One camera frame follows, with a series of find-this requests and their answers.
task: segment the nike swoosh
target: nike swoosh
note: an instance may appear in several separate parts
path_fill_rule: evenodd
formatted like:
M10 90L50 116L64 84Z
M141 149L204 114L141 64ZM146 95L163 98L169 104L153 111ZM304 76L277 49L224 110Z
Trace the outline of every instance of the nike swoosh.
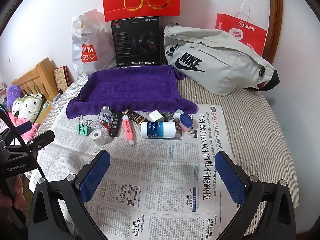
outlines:
M181 65L180 64L180 58L178 58L177 61L176 61L176 67L178 69L193 70L193 71L199 71L199 72L206 72L207 73L207 71L203 71L203 70L197 69L196 67L188 67L188 66Z

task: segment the purple fluffy pillow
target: purple fluffy pillow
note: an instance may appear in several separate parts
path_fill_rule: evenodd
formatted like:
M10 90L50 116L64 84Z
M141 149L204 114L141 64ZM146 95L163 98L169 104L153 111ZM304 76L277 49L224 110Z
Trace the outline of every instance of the purple fluffy pillow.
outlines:
M24 94L19 86L12 85L9 88L7 88L7 102L5 103L7 108L10 109L11 111L13 102L17 98L23 98L23 97L24 97Z

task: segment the white paper roll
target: white paper roll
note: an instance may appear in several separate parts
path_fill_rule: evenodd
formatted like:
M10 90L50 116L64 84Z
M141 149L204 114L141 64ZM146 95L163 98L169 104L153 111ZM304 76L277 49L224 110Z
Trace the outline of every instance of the white paper roll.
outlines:
M106 144L107 139L103 136L101 130L94 130L90 134L90 138L95 141L95 143L99 146L104 146Z

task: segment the headphone image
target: headphone image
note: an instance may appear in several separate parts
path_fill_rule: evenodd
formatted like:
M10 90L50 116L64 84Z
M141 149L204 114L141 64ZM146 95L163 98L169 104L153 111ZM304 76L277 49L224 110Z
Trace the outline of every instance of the headphone image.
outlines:
M142 33L139 38L139 43L133 38L132 46L134 48L135 54L140 53L139 55L132 56L141 56L143 54L148 55L154 53L158 45L156 44L155 35L148 31L146 33Z

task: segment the human hand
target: human hand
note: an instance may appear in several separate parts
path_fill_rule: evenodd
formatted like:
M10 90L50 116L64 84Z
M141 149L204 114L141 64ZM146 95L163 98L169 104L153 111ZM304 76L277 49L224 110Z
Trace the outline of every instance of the human hand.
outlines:
M18 175L16 176L16 179L14 181L13 190L16 194L14 203L12 203L12 200L9 197L3 194L0 194L0 207L10 208L12 207L12 204L13 204L13 206L16 209L18 210L20 209L21 211L23 211L23 208L26 206L26 200L24 199L24 196L23 196L22 180Z

